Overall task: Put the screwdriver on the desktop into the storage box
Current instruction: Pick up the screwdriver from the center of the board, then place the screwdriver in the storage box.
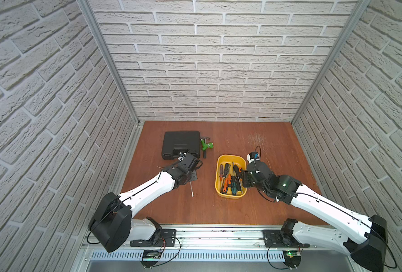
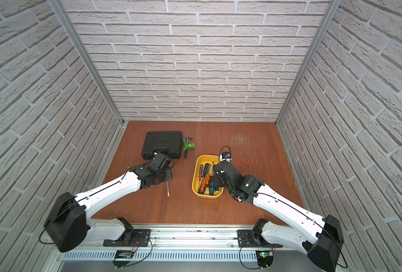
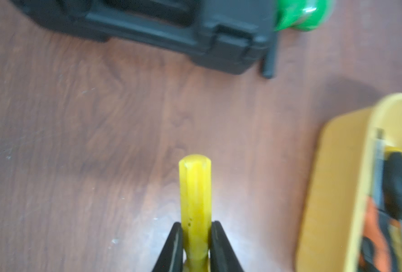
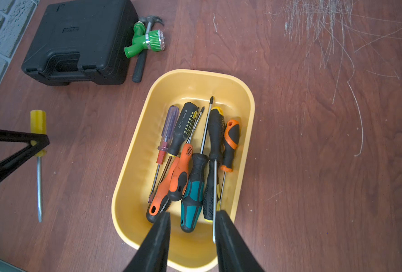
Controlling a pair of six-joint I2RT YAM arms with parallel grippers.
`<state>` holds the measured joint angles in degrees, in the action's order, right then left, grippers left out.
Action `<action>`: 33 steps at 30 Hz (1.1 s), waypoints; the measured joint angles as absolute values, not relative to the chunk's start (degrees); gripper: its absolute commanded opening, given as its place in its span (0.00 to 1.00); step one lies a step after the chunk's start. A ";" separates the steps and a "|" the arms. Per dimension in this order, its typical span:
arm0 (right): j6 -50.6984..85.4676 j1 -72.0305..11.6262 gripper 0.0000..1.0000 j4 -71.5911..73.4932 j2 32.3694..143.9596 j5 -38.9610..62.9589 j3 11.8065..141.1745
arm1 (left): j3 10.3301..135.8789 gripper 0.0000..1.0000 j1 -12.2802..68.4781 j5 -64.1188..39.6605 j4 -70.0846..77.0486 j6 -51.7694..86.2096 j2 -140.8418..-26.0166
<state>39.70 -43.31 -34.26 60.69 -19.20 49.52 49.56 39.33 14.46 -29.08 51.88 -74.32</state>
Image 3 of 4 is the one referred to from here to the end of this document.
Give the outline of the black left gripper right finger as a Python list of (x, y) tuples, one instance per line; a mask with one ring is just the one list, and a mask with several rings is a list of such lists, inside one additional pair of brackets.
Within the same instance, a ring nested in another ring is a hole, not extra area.
[(219, 221), (211, 226), (210, 268), (212, 272), (244, 271)]

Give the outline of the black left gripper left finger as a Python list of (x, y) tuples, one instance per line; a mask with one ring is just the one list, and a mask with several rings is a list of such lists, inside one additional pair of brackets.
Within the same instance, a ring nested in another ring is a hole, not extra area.
[(180, 222), (175, 222), (152, 272), (182, 272), (183, 255), (183, 229)]

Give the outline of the yellow transparent handle screwdriver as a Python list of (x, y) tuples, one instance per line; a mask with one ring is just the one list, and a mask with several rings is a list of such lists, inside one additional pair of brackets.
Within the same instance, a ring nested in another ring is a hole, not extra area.
[(208, 272), (212, 224), (211, 160), (199, 154), (179, 161), (185, 272)]

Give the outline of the orange black large screwdriver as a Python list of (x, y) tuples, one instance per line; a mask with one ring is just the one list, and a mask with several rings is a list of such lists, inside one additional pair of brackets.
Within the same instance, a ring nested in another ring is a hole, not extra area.
[(358, 258), (359, 272), (396, 272), (398, 270), (389, 232), (390, 216), (368, 197), (364, 230)]

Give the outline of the black yellow-capped screwdriver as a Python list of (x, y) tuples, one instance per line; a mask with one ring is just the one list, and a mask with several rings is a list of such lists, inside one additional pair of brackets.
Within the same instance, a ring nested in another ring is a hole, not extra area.
[(386, 208), (398, 222), (402, 239), (402, 150), (397, 147), (389, 146), (385, 150), (383, 191)]

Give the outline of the green black large screwdriver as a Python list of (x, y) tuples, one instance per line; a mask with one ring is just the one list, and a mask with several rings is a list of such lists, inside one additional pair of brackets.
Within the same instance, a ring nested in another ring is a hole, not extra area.
[(375, 139), (375, 150), (374, 150), (372, 197), (378, 209), (380, 209), (381, 206), (384, 206), (382, 200), (384, 151), (385, 151), (384, 131), (382, 129), (377, 129), (377, 137)]

